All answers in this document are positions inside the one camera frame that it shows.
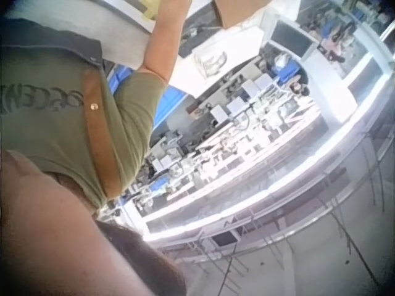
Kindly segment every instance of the skin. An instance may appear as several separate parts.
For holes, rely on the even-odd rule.
[[[170,80],[191,0],[162,0],[139,71]],[[2,264],[30,292],[152,295],[69,190],[16,152],[2,151]]]

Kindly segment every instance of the blue panel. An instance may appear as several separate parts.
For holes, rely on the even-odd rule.
[[[109,86],[112,93],[114,93],[119,84],[133,73],[133,70],[117,66],[114,70],[114,75],[109,80]],[[183,101],[185,93],[173,86],[169,86],[159,102],[154,119],[154,129],[156,129],[166,118],[176,109]]]

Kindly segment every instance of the raised arm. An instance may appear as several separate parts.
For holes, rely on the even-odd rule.
[[[166,83],[172,76],[181,32],[192,0],[161,0],[158,16],[139,71],[151,72]]]

